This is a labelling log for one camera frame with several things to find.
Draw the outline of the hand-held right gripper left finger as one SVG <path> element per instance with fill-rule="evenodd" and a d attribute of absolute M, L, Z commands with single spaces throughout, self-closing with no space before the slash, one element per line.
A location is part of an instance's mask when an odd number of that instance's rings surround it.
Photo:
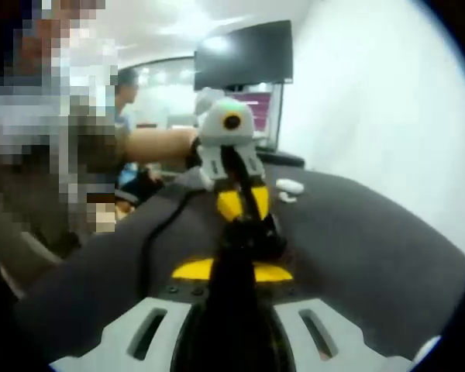
<path fill-rule="evenodd" d="M 97 346 L 51 363 L 55 371 L 217 371 L 225 333 L 219 330 L 208 285 L 218 261 L 195 260 L 176 269 L 164 298 L 146 297 L 109 323 Z"/>

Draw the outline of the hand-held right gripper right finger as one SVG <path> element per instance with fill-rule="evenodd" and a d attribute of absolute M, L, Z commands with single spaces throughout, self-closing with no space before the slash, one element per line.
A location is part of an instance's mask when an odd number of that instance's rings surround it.
<path fill-rule="evenodd" d="M 372 349 L 363 330 L 281 268 L 239 262 L 232 269 L 234 371 L 410 371 L 403 356 Z"/>

